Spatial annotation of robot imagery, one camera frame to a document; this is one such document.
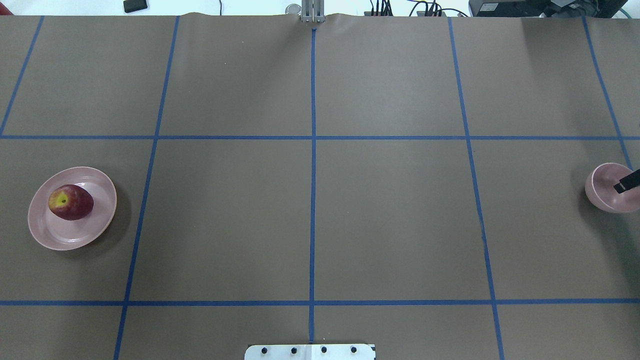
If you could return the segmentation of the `pink bowl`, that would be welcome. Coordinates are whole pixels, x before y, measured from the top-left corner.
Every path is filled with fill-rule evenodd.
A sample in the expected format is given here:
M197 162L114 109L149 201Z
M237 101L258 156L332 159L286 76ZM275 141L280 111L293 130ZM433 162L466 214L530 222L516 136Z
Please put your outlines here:
M586 178L584 189L592 205L611 214L628 214L640 209L640 190L635 187L617 193L614 185L635 170L618 164L605 162L597 166Z

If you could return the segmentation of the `red apple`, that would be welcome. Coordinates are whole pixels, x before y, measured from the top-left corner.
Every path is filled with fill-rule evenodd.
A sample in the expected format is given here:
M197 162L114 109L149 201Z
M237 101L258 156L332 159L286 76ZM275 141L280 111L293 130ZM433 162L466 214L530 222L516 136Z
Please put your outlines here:
M48 209L60 219L77 221L94 209L93 196L83 187L65 184L55 189L47 201Z

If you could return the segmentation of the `pink plate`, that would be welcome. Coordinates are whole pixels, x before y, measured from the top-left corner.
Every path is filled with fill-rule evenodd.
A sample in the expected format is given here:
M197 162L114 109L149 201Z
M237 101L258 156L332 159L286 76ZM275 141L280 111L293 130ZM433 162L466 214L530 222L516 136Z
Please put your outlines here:
M81 248L108 228L117 209L114 182L96 168L68 168L46 180L30 201L27 223L45 248Z

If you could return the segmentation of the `small black square device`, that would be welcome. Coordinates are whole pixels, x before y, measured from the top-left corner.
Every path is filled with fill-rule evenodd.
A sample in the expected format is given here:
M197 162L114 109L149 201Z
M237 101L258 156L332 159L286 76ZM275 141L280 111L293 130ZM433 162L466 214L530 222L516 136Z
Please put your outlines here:
M124 0L122 5L126 14L148 9L147 0Z

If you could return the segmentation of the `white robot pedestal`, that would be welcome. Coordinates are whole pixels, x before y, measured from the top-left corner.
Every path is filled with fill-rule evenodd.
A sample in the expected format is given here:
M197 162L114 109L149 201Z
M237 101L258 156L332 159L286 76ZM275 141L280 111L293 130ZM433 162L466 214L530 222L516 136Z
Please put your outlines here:
M247 347L245 360L375 360L374 344L256 344Z

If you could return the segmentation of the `aluminium frame post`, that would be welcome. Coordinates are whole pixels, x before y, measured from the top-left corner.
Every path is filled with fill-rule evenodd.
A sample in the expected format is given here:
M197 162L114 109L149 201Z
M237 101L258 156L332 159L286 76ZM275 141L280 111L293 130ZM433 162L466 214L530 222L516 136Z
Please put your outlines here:
M324 23L325 1L324 0L302 0L300 18L302 23Z

